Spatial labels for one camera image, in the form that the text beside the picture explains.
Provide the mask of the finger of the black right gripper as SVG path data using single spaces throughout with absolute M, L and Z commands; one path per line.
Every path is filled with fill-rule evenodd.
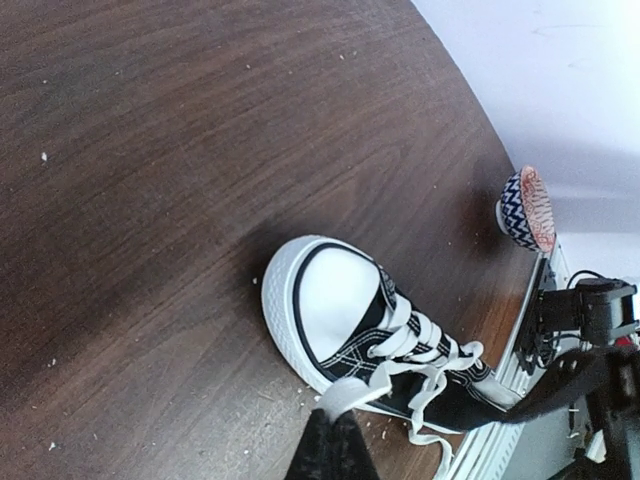
M 631 382 L 624 378 L 623 369 L 638 358 L 639 350 L 632 347 L 570 350 L 554 360 L 524 396 L 505 387 L 488 371 L 482 380 L 468 385 L 462 399 L 462 428 L 525 423 L 599 390 L 605 392 L 606 406 L 625 407 L 631 402 Z

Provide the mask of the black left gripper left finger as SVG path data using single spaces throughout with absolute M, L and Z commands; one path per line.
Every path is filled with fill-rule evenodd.
M 286 480 L 330 480 L 338 478 L 336 459 L 337 422 L 322 409 L 315 409 L 307 421 L 295 450 Z

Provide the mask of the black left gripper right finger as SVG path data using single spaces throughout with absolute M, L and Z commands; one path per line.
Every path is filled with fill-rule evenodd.
M 374 480 L 377 470 L 352 411 L 337 420 L 337 478 Z

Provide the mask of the black white canvas sneaker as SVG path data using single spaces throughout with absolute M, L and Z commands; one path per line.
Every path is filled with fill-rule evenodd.
M 498 422 L 521 397 L 482 359 L 420 311 L 373 258 L 343 241 L 306 235 L 282 245 L 262 280 L 261 303 L 280 354 L 327 407 L 403 419 L 408 439 L 438 444 Z

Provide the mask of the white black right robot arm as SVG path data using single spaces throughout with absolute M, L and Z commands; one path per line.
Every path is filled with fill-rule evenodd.
M 584 398 L 606 449 L 602 462 L 582 456 L 555 479 L 639 477 L 639 348 L 616 343 L 639 326 L 632 300 L 637 293 L 637 286 L 624 280 L 592 277 L 570 289 L 542 292 L 534 303 L 539 335 L 577 330 L 591 347 L 559 355 L 530 393 L 497 421 L 522 424 Z

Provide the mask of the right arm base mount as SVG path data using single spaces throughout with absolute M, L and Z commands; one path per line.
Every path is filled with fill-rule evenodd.
M 536 369 L 548 368 L 563 339 L 579 339 L 572 293 L 558 288 L 558 280 L 549 259 L 542 257 L 535 268 L 514 347 L 519 366 L 528 375 L 533 375 Z

